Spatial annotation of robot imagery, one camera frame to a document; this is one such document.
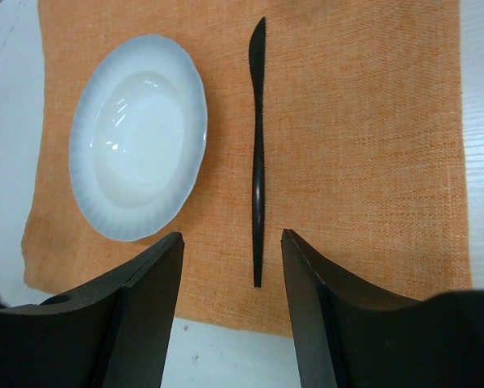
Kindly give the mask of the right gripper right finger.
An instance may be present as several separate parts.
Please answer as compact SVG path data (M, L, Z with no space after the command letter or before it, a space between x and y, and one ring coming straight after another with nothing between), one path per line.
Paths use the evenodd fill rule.
M327 259L293 230L284 282L304 387L484 387L484 290L424 301Z

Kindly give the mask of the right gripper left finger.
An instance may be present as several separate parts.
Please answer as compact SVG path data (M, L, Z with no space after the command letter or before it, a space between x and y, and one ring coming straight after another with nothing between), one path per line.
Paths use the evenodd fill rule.
M158 387L183 236L172 232L93 280L0 309L0 387Z

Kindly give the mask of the white ceramic plate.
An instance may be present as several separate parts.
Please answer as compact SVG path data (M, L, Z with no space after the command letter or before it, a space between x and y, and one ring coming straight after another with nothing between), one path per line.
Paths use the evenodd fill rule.
M121 242L156 234L191 195L207 132L202 78L178 43L149 34L119 45L86 84L69 135L86 221Z

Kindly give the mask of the black plastic knife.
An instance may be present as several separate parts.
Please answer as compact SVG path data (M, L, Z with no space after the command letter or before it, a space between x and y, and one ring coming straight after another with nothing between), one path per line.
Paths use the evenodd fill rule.
M250 37L248 60L255 104L255 135L252 167L252 258L253 285L262 286L265 217L265 170L263 138L263 90L265 74L266 17L255 26Z

